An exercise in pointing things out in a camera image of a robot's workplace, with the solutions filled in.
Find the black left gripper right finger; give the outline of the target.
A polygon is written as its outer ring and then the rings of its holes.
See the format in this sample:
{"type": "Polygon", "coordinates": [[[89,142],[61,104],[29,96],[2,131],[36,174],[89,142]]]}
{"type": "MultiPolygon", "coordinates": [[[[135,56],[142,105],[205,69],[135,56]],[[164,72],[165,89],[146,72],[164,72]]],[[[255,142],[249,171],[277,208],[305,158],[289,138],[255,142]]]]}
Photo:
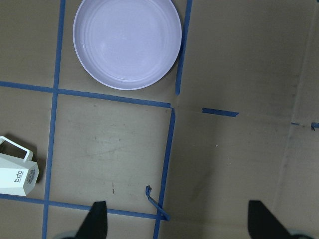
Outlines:
{"type": "Polygon", "coordinates": [[[292,235],[259,200],[248,203],[248,233],[252,239],[291,239],[292,235]]]}

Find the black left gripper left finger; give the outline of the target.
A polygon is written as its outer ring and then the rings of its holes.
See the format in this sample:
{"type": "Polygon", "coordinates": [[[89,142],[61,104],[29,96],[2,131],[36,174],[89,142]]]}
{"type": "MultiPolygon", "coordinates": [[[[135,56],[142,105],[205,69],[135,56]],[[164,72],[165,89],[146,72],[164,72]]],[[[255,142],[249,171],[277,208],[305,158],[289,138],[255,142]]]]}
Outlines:
{"type": "Polygon", "coordinates": [[[94,202],[84,219],[76,239],[105,239],[108,233],[107,205],[105,201],[94,202]]]}

